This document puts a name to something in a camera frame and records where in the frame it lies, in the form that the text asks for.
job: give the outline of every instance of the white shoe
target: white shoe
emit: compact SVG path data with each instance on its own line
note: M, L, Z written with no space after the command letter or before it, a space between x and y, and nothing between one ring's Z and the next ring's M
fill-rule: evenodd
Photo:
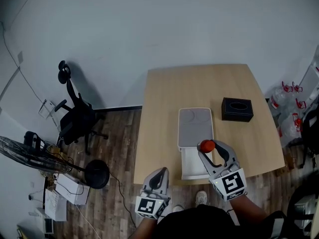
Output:
M207 204L207 193L203 190L198 191L196 194L196 207L199 205Z
M183 208L183 206L181 206L181 205L176 205L176 206L173 208L173 213L180 212L180 211L184 211L184 208Z

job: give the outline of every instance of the floor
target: floor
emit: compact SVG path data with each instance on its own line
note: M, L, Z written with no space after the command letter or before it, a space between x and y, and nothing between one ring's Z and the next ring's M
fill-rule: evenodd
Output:
M139 194L141 185L133 184L133 176L141 110L108 112L104 116L105 119L97 123L95 130L108 134L109 139L92 136L89 143L90 156L84 153L84 138L79 139L77 144L62 146L62 150L74 159L76 165L82 167L93 159L104 160L111 173L121 181L121 191L125 197L125 204L138 226L141 219L136 216L134 208L136 195ZM297 168L297 164L302 162L301 147L286 148L284 154L286 168L247 179L247 196L268 214L276 210L282 210L286 213L294 190L313 172L312 162L309 158L303 169ZM82 172L73 170L71 174L83 179ZM186 209L194 207L198 190L205 190L208 193L210 205L227 210L231 209L229 203L225 206L210 184L173 186L169 188L171 201L163 215L171 212L175 205L182 205ZM118 182L113 177L110 177L109 184L105 188L91 189L87 204L81 206L80 210L103 239L127 239L134 232L135 228L130 214L125 210L123 198L119 193ZM68 203L67 219L67 222L55 224L55 237L57 239L97 238L77 208L70 203Z

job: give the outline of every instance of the white wall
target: white wall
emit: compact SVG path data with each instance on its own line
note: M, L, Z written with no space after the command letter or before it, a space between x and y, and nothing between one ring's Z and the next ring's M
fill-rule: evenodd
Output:
M15 72L16 66L9 56L2 38L2 27L0 25L0 95L4 91L8 81Z
M55 103L62 59L105 108L141 105L146 71L177 65L247 63L267 93L298 82L319 43L319 0L29 0L17 17L25 0L1 1L21 68Z
M0 100L0 107L16 123L26 128L25 132L29 130L37 133L43 140L57 141L59 131L53 123L52 118L44 119L38 114L41 102L34 96L32 90L19 72L15 75Z
M0 110L0 135L23 142L26 129L21 127L6 112ZM5 239L16 238L16 225L28 228L32 238L41 238L34 217L36 207L42 207L38 201L30 201L30 193L43 189L44 178L36 169L21 165L0 154L0 234ZM33 196L42 200L43 191Z

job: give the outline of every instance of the white tray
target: white tray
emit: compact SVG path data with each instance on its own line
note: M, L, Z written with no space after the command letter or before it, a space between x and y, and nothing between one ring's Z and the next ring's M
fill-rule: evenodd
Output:
M177 146L181 151L182 180L209 177L198 156L197 144L205 139L214 139L213 122L209 108L184 108L178 112ZM212 153L207 153L212 160Z
M212 154L206 154L212 160ZM198 156L197 148L182 148L181 150L182 180L205 179L209 177L203 162Z

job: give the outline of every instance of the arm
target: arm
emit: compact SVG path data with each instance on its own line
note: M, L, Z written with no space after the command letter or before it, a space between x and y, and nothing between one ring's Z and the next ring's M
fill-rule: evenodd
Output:
M157 220L144 218L131 239L150 239L157 224Z
M258 224L267 217L266 212L250 201L245 195L230 200L230 204L240 225Z

